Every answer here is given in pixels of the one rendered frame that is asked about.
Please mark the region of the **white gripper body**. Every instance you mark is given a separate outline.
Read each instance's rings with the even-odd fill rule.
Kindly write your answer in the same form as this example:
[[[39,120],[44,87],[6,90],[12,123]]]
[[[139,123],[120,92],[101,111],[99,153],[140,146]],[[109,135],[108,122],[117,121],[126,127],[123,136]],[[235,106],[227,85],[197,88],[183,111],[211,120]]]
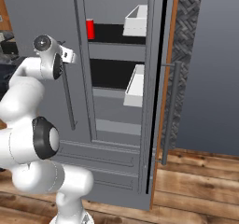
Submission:
[[[77,63],[78,57],[72,49],[67,51],[66,60],[68,63]]]

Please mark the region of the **dark kitchen appliance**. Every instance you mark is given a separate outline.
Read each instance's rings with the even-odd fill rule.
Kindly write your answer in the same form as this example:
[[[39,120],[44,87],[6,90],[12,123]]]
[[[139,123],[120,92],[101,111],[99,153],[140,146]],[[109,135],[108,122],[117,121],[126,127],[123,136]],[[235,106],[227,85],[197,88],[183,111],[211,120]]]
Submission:
[[[19,55],[13,38],[12,32],[0,30],[0,95],[7,92],[9,80],[25,59],[24,56]]]

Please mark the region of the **brown wooden side panel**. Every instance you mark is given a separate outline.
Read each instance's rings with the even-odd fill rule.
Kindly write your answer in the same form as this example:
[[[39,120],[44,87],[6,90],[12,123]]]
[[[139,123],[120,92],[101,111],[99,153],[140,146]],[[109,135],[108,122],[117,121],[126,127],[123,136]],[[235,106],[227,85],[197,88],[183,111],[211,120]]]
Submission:
[[[172,61],[172,50],[174,44],[174,34],[176,28],[176,13],[177,13],[178,0],[168,0],[167,1],[167,19],[165,21],[163,48],[162,48],[162,63],[165,64],[161,67],[160,72],[160,82],[158,91],[158,101],[157,101],[157,118],[155,123],[154,132],[154,146],[153,146],[153,159],[152,159],[152,173],[153,178],[151,179],[151,197],[150,206],[153,206],[154,192],[157,179],[157,168],[159,159],[160,149],[161,149],[161,139],[162,139],[162,126],[164,121],[164,109],[166,105],[166,95],[168,89],[168,79],[170,74],[169,63]]]

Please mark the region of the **grey fridge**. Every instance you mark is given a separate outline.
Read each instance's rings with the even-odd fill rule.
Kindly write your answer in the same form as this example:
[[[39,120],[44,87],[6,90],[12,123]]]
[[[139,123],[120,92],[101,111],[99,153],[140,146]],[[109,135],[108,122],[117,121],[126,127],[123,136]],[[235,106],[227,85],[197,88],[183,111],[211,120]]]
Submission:
[[[146,37],[124,36],[125,17],[148,0],[77,0],[84,18],[82,67],[90,139],[63,148],[60,160],[91,171],[93,187],[85,201],[136,208],[141,107],[124,105],[125,91],[137,64],[145,65]],[[93,19],[89,39],[86,20]]]

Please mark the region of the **red soda can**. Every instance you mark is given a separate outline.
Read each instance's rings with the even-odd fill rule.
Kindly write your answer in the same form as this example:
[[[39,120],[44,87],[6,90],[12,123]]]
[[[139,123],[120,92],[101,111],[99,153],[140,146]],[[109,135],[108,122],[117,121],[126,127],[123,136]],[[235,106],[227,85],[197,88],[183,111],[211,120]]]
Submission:
[[[95,38],[93,19],[86,20],[87,34],[89,39]]]

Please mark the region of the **brown wooden cabinet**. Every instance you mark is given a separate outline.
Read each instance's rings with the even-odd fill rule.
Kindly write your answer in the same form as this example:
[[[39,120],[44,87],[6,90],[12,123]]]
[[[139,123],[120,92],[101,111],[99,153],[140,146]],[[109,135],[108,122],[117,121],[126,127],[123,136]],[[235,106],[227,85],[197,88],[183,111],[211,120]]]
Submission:
[[[0,0],[0,30],[12,30],[5,0]]]

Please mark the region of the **white fridge door bin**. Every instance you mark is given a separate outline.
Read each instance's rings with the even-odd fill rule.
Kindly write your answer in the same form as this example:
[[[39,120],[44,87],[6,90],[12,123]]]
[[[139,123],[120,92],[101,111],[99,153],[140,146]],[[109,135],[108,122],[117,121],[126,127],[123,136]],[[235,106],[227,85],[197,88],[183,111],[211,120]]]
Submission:
[[[143,64],[137,64],[132,73],[128,87],[125,91],[124,105],[141,107],[143,104],[144,89],[144,71]]]
[[[147,19],[148,6],[138,5],[125,17],[123,35],[145,37],[147,34]]]

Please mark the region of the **grey closed fridge door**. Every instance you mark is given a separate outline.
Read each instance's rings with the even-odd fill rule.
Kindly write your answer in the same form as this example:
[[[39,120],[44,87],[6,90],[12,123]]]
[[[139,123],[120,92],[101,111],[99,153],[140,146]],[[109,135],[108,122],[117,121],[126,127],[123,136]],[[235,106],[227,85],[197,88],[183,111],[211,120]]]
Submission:
[[[59,132],[60,147],[52,161],[76,166],[72,161],[62,161],[63,148],[75,149],[80,142],[90,139],[89,118],[86,106],[85,82],[82,67],[82,42],[86,38],[84,18],[79,16],[77,0],[6,0],[7,12],[13,28],[20,56],[35,57],[34,40],[48,35],[63,46],[72,49],[77,63],[66,67],[71,103],[76,128],[71,129],[63,88],[63,76],[56,80],[42,80],[45,92],[36,114],[53,124]]]

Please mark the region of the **grey open fridge door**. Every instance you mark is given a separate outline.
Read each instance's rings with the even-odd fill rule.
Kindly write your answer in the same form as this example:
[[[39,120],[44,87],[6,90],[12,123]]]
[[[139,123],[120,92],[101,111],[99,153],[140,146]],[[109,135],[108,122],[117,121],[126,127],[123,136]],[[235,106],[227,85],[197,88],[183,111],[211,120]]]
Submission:
[[[148,0],[144,97],[137,186],[137,209],[151,205],[154,151],[157,148],[161,92],[161,64],[166,63],[174,0]]]

